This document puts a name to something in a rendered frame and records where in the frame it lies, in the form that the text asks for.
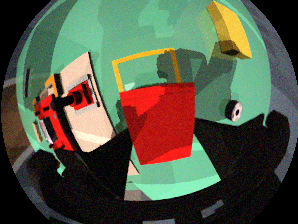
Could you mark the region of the small black toy tyre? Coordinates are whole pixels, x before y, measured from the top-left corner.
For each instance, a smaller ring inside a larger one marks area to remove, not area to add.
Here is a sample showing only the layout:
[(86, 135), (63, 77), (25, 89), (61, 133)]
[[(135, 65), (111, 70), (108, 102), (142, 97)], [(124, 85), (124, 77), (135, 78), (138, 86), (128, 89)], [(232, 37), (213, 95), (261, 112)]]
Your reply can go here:
[(230, 121), (238, 121), (241, 119), (241, 113), (242, 113), (242, 104), (237, 103), (237, 101), (230, 100), (227, 101), (226, 108), (225, 108), (225, 117), (227, 120)]

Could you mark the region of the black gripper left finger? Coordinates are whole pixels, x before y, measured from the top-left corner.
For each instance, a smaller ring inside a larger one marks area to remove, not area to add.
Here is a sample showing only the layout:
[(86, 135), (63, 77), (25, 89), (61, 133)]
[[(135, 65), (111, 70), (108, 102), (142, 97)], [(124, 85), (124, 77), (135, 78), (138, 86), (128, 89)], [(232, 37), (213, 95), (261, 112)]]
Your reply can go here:
[(94, 151), (77, 152), (57, 148), (55, 153), (64, 167), (89, 173), (98, 184), (114, 194), (114, 200), (125, 200), (132, 148), (133, 141), (128, 127)]

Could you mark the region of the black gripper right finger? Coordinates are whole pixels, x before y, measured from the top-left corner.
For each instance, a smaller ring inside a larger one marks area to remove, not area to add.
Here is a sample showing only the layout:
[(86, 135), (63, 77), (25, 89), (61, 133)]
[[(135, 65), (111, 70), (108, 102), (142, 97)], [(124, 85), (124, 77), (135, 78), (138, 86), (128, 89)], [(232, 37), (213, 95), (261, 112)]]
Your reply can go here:
[(238, 127), (194, 117), (194, 136), (197, 137), (197, 141), (200, 141), (221, 180), (234, 173), (231, 169), (241, 156), (247, 137), (262, 125), (263, 121), (265, 121), (265, 113), (254, 116), (253, 119), (245, 121)]

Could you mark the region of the yellow rectangular block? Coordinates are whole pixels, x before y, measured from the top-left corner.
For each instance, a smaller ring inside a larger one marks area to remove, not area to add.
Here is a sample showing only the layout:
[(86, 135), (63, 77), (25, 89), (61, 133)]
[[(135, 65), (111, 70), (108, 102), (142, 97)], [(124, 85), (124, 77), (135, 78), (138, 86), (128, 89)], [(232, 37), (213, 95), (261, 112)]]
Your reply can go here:
[(206, 10), (216, 26), (217, 36), (220, 37), (221, 51), (227, 55), (238, 57), (238, 59), (251, 59), (249, 41), (243, 30), (242, 23), (239, 22), (237, 14), (229, 8), (212, 0)]

